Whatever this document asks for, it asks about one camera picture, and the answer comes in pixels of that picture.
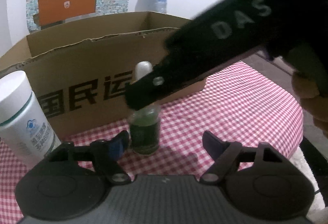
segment gray ribbed panel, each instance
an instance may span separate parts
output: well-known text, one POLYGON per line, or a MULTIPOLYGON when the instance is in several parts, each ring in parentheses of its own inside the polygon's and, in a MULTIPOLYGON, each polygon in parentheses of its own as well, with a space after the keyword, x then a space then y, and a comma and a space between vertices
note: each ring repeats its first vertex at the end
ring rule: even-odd
MULTIPOLYGON (((27 217, 22 224, 54 224, 27 217)), ((116 186, 106 200, 83 217, 56 224, 265 224, 226 202, 217 187, 199 184, 194 176, 139 175, 116 186)), ((306 219, 270 224, 309 224, 306 219)))

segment table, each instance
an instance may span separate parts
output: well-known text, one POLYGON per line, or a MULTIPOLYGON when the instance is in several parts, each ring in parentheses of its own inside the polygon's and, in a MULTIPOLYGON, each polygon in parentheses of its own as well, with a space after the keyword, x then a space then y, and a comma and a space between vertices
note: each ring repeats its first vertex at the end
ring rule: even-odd
MULTIPOLYGON (((97 139, 110 139, 124 129, 128 129, 127 122, 119 120, 68 140, 87 145, 97 139)), ((209 76, 202 91, 162 106, 160 148, 155 154, 140 157, 128 150, 119 164, 130 176, 194 174, 199 178, 213 163, 201 144, 205 130, 244 146, 268 142, 289 158, 302 140, 303 113, 292 95, 245 63, 237 62, 209 76)), ((81 165, 92 167, 90 162, 81 165)), ((0 223, 16 223, 22 217, 14 188, 26 172, 1 142, 0 223)))

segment white pump cap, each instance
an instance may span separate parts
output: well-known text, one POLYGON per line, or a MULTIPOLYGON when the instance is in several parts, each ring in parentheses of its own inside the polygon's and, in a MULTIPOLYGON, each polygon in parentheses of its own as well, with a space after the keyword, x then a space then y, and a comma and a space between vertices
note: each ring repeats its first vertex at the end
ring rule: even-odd
POLYGON ((148 73, 153 71, 153 66, 148 61, 139 62, 136 65, 136 80, 140 80, 143 76, 146 76, 148 73))
POLYGON ((0 79, 0 123, 14 116, 28 101, 32 88, 26 73, 12 72, 0 79))

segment green liquid bottle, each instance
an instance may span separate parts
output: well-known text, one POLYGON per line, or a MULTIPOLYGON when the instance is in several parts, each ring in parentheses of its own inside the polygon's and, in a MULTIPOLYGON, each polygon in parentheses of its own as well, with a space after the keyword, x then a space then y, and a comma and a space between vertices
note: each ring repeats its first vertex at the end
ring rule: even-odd
MULTIPOLYGON (((136 80, 152 71, 152 65, 143 61, 136 66, 136 80)), ((153 103, 128 117, 131 147, 140 155, 151 155, 159 147, 160 106, 153 103)))

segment white logo on chair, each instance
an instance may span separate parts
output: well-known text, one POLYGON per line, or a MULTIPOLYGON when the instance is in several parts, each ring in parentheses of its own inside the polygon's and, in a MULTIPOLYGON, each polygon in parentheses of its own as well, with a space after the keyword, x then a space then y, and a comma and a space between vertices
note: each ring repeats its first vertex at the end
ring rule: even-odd
POLYGON ((64 7, 65 8, 69 8, 69 5, 70 5, 70 2, 69 1, 64 2, 64 7))

